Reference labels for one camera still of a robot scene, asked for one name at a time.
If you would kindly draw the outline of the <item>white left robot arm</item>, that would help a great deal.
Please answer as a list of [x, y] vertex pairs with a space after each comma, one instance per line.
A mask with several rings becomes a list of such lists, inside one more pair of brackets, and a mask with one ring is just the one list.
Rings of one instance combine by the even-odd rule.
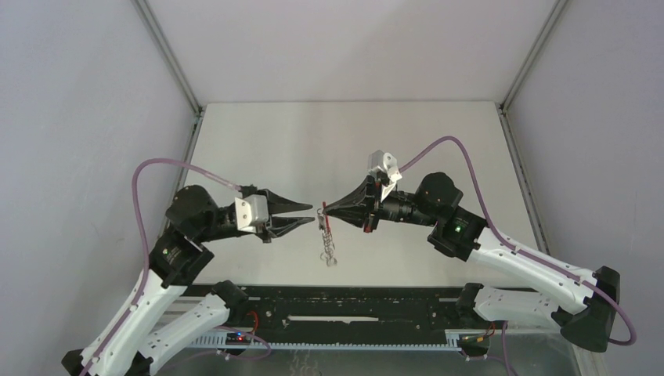
[[232, 204], [220, 207], [199, 185], [176, 193], [166, 211], [168, 228], [148, 254], [132, 296], [97, 339], [63, 357], [69, 374], [155, 375], [206, 331], [246, 320], [247, 294], [224, 280], [194, 308], [161, 329], [155, 327], [213, 259], [207, 242], [254, 235], [269, 244], [314, 220], [293, 215], [312, 209], [310, 204], [255, 186], [241, 186], [240, 194]]

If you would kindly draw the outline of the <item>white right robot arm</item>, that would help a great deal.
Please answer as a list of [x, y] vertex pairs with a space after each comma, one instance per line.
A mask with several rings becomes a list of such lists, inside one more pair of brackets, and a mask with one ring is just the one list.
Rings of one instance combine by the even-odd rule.
[[580, 348], [606, 352], [619, 302], [620, 275], [567, 264], [525, 247], [493, 229], [459, 203], [463, 196], [443, 172], [426, 175], [415, 193], [383, 194], [382, 182], [368, 175], [358, 188], [323, 209], [327, 216], [373, 232], [380, 221], [432, 229], [427, 241], [443, 255], [493, 267], [518, 278], [527, 291], [507, 291], [468, 283], [455, 307], [465, 327], [486, 321], [521, 321], [556, 327]]

